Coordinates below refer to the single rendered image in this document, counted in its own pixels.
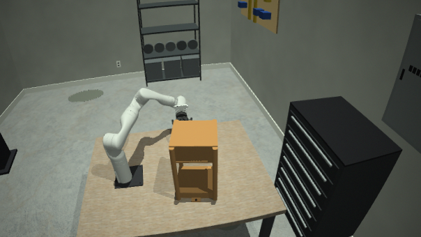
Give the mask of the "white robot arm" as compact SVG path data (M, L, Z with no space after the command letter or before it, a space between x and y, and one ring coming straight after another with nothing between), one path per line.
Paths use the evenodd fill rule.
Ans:
M135 94L130 106L120 118L121 131L118 134L107 133L102 140L106 154L112 162L118 183L128 183L132 180L128 161L122 148L139 116L139 110L149 100L157 100L161 105L173 107L176 110L176 114L179 111L186 112L185 109L187 109L186 99L183 96L178 96L175 100L174 97L162 95L145 88L140 89Z

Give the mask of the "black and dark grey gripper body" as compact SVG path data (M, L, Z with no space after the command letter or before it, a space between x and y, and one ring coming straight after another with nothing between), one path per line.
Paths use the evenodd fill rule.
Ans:
M188 120L187 114L184 111L179 111L176 114L176 119L178 120L179 118L181 118L181 121L184 121L183 117L185 117Z

